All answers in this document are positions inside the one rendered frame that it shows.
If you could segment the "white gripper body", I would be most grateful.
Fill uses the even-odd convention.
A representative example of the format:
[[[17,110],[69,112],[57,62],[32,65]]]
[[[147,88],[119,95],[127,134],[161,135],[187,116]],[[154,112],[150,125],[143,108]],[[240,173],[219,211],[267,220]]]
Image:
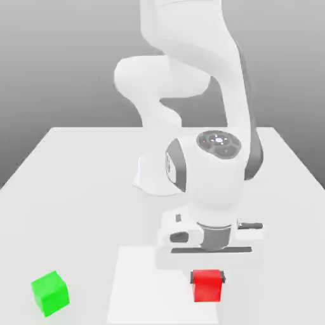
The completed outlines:
[[[161,270],[226,270],[250,267],[253,262],[254,251],[248,246],[212,251],[201,248],[159,248],[155,251],[155,263]]]

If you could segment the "small green cube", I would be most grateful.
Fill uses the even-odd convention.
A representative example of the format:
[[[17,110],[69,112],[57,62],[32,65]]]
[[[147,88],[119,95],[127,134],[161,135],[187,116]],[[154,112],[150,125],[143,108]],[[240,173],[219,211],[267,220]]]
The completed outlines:
[[[70,304],[67,284],[55,270],[32,281],[30,285],[35,303],[45,317]]]

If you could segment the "small red cube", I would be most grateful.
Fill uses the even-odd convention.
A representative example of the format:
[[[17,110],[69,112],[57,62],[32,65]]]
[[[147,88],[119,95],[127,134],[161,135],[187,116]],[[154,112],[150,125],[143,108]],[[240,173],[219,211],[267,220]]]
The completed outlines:
[[[193,270],[192,284],[195,302],[220,302],[222,295],[222,279],[220,270]]]

